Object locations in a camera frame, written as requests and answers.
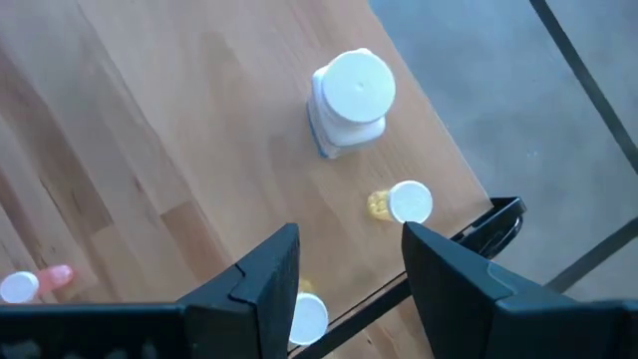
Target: wood grain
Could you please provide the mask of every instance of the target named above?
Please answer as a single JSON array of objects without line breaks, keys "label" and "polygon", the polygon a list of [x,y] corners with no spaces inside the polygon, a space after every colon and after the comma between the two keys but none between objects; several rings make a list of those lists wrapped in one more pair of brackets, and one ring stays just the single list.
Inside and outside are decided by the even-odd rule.
[{"label": "wood grain", "polygon": [[[396,77],[388,130],[324,161],[310,76],[360,47]],[[62,301],[175,300],[294,221],[335,318],[403,270],[370,192],[424,182],[443,235],[490,206],[364,0],[3,0],[0,75],[0,229],[24,246],[2,269],[71,262]],[[369,331],[383,355],[416,320],[388,318]]]}]

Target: bottle cap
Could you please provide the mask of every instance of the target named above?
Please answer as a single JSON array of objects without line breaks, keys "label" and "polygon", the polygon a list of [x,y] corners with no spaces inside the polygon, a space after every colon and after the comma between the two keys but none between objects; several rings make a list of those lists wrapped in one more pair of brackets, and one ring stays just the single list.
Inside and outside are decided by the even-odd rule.
[{"label": "bottle cap", "polygon": [[404,180],[395,184],[388,194],[388,210],[400,223],[423,223],[432,213],[432,207],[430,190],[415,180]]},{"label": "bottle cap", "polygon": [[328,310],[318,296],[297,294],[295,312],[288,340],[296,345],[310,345],[319,340],[328,329]]},{"label": "bottle cap", "polygon": [[0,283],[0,297],[7,303],[28,303],[40,288],[38,277],[28,271],[15,272]]},{"label": "bottle cap", "polygon": [[332,60],[321,86],[328,107],[344,120],[359,124],[385,116],[396,94],[390,68],[367,49],[348,51]]}]

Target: pink object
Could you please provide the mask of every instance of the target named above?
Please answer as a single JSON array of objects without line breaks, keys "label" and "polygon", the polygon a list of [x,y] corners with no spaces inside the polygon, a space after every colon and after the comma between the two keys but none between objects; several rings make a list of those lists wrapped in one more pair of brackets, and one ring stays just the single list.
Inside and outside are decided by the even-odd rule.
[{"label": "pink object", "polygon": [[37,273],[19,271],[0,283],[0,297],[7,303],[28,303],[36,296],[69,284],[75,276],[71,266],[54,265]]}]

